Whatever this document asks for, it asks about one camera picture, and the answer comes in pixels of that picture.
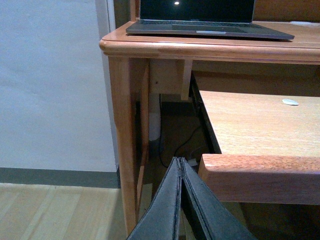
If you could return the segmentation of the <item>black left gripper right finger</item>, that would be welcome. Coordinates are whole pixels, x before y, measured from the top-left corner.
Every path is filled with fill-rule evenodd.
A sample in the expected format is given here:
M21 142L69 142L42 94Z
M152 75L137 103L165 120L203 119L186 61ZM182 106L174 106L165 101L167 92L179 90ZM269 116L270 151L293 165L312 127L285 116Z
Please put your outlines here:
M255 240L217 199L195 170L180 159L181 206L197 240Z

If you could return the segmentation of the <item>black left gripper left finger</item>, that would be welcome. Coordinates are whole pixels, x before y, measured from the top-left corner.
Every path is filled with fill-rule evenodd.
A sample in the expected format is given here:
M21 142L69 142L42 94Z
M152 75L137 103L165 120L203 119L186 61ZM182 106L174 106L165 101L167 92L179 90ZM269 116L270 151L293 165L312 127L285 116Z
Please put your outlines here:
M182 167L174 157L154 198L127 237L129 240L177 240L182 195Z

